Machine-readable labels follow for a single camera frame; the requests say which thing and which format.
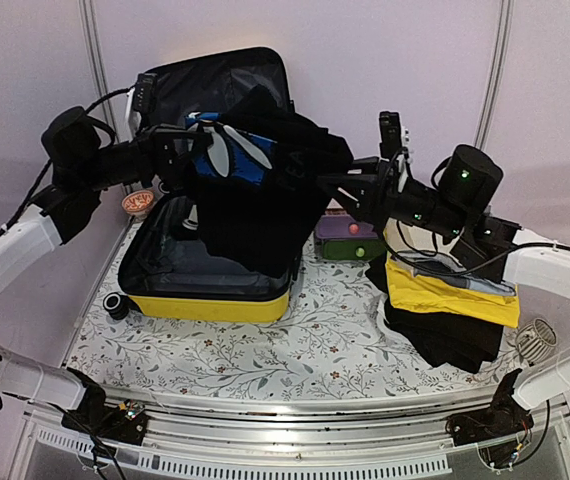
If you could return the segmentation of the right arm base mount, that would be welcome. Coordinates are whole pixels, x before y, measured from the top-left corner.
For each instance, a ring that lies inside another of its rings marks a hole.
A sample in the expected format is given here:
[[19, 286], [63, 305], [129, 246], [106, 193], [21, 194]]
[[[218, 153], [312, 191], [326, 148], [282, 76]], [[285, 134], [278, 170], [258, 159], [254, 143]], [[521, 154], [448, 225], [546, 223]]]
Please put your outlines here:
[[503, 377], [487, 407], [446, 418], [445, 431], [455, 446], [483, 442], [516, 433], [531, 433], [534, 420], [531, 408], [523, 408], [513, 398], [521, 369]]

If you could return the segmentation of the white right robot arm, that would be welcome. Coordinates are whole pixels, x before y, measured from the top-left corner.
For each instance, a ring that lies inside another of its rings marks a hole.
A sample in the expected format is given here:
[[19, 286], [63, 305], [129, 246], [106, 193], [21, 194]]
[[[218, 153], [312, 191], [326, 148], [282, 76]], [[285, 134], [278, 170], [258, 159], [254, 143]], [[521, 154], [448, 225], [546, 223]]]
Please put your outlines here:
[[425, 185], [411, 173], [399, 115], [381, 113], [379, 128], [378, 156], [322, 174], [318, 184], [379, 236], [393, 220], [436, 238], [430, 252], [388, 250], [391, 301], [404, 310], [452, 312], [511, 328], [523, 303], [530, 313], [550, 314], [562, 333], [561, 351], [519, 373], [510, 398], [483, 412], [482, 427], [502, 436], [519, 422], [520, 407], [530, 410], [570, 391], [570, 246], [490, 213], [503, 173], [481, 150], [458, 145]]

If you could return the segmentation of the yellow Pikachu suitcase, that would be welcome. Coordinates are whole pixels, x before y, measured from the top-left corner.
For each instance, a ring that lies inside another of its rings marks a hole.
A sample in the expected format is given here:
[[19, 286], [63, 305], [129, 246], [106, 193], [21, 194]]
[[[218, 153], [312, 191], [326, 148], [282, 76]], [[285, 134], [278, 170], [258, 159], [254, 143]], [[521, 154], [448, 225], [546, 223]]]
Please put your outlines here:
[[[224, 113], [258, 85], [278, 106], [293, 105], [284, 63], [267, 47], [201, 56], [149, 70], [150, 80], [127, 95], [126, 120], [143, 126], [184, 127], [193, 112]], [[190, 173], [166, 189], [120, 262], [119, 289], [103, 299], [114, 320], [138, 311], [146, 316], [211, 322], [272, 323], [286, 312], [300, 260], [278, 277], [255, 270], [255, 250], [268, 235], [248, 203], [234, 199], [247, 189], [218, 185]]]

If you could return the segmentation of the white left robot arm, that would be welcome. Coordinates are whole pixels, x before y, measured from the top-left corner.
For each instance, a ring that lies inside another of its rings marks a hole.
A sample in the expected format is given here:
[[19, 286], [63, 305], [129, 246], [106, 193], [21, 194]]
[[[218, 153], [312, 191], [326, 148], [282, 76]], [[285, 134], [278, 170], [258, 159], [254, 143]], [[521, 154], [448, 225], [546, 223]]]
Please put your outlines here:
[[124, 221], [126, 186], [173, 191], [185, 167], [176, 127], [154, 126], [159, 78], [57, 114], [40, 137], [46, 161], [0, 225], [0, 407], [12, 399], [73, 410], [93, 434], [113, 412], [62, 366], [77, 319]]

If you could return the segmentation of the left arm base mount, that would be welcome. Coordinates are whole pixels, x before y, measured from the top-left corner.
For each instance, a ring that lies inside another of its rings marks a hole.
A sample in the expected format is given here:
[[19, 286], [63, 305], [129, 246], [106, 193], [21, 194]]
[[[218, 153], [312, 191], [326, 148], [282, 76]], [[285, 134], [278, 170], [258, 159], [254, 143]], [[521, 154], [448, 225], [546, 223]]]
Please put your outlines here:
[[144, 404], [127, 400], [116, 406], [85, 405], [63, 414], [61, 425], [67, 429], [91, 433], [100, 439], [141, 446], [149, 416]]

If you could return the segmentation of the yellow cloth item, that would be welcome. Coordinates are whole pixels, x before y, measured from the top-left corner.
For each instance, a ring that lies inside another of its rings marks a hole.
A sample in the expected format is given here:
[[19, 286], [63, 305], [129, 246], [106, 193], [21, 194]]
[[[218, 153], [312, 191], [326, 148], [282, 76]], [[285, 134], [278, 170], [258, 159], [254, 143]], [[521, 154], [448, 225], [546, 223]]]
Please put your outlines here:
[[517, 328], [520, 319], [518, 294], [496, 295], [458, 288], [445, 281], [413, 275], [391, 258], [385, 261], [388, 295], [393, 307], [412, 313], [448, 313]]

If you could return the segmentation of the pink purple drawer box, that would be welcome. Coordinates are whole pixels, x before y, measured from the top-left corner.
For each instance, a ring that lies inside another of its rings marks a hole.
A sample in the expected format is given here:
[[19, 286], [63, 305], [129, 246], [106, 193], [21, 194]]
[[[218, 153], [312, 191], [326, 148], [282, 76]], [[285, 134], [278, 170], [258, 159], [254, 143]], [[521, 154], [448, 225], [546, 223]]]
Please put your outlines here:
[[315, 230], [320, 240], [374, 239], [373, 226], [352, 218], [342, 209], [328, 209], [320, 217]]

